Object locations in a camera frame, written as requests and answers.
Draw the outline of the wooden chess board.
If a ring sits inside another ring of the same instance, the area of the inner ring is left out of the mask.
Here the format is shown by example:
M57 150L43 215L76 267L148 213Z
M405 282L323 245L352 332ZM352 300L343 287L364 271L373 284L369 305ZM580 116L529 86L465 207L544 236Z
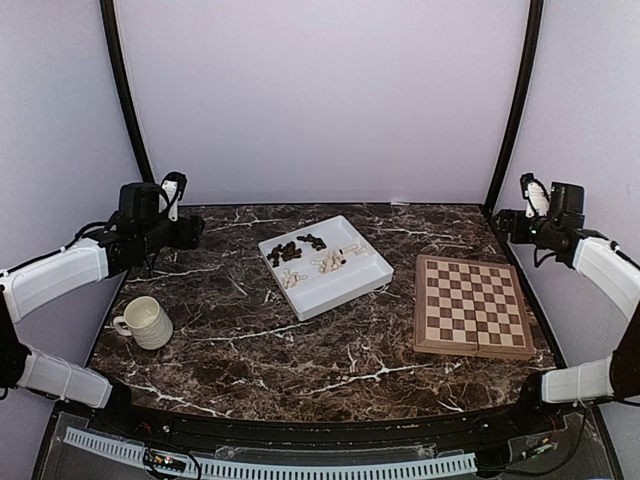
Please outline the wooden chess board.
M535 352L514 267L420 255L415 265L413 350L529 360Z

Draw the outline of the white plastic divided tray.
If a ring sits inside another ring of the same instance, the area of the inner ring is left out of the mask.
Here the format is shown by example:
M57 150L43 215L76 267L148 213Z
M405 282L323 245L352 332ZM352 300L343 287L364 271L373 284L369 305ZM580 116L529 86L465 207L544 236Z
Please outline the white plastic divided tray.
M342 215L262 241L258 248L300 321L385 286L394 274Z

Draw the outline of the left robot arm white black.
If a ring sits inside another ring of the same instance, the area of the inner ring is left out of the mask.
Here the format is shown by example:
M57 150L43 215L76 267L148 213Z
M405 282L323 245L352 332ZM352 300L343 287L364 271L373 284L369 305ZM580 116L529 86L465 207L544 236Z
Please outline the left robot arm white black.
M151 268L164 248L194 250L205 222L178 212L184 174L161 183L138 182L120 189L118 209L106 221L82 227L65 246L1 272L1 389L24 388L62 401L102 409L120 436L141 427L140 412L124 399L129 389L86 367L22 343L17 323L40 307L89 284L134 267Z

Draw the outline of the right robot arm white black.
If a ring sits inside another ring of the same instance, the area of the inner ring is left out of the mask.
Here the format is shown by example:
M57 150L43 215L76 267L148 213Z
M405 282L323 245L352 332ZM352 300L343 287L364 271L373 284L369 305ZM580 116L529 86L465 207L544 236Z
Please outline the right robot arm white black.
M520 178L524 210L494 216L500 237L534 247L534 266L548 258L594 284L624 315L626 330L613 353L575 367L530 375L523 384L510 424L534 432L549 416L549 405L616 401L634 405L639 395L639 264L619 244L584 227L584 188L554 182L550 189L526 173Z

